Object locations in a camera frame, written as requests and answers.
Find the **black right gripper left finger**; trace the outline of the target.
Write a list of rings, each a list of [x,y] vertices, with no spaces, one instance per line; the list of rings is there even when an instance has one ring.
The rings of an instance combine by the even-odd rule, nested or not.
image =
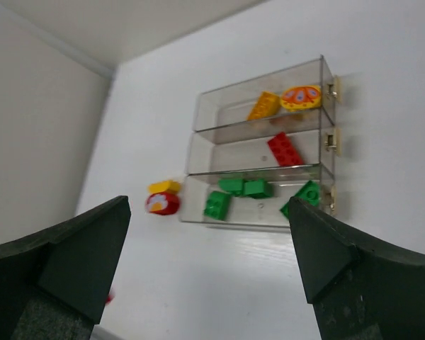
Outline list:
[[[100,323],[130,224],[117,196],[0,244],[0,339],[89,339]]]

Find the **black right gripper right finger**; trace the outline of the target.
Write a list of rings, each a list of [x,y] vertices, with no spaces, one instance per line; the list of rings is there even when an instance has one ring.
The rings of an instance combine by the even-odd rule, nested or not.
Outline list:
[[[425,339],[425,254],[292,197],[291,236],[322,339]]]

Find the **green long lego brick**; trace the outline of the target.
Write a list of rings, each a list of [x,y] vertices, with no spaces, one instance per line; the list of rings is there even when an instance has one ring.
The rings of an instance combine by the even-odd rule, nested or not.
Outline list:
[[[309,180],[304,184],[298,183],[281,186],[279,193],[284,199],[279,211],[286,219],[289,218],[288,201],[292,197],[303,199],[316,208],[318,208],[320,204],[320,186],[316,181]]]

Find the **green square lego brick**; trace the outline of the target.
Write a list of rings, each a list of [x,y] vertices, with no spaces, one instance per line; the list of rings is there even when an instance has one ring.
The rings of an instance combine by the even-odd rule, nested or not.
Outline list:
[[[248,198],[264,199],[273,197],[273,186],[264,179],[244,183],[243,195]]]

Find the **red long lego brick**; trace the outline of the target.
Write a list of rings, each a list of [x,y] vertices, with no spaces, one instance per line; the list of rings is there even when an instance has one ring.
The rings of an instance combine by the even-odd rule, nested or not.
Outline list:
[[[291,139],[284,132],[278,133],[269,139],[266,144],[279,166],[300,166],[305,164]]]

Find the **green sloped lego brick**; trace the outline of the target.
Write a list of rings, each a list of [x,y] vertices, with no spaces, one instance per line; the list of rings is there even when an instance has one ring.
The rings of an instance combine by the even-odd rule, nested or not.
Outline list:
[[[203,214],[215,220],[225,220],[229,210],[231,195],[221,191],[212,191],[206,200]]]

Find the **yellow long lego brick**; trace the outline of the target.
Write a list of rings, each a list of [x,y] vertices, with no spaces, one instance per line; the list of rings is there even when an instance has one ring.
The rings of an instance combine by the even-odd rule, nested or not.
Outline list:
[[[280,109],[280,97],[274,93],[263,91],[247,116],[247,120],[258,120],[275,115]]]

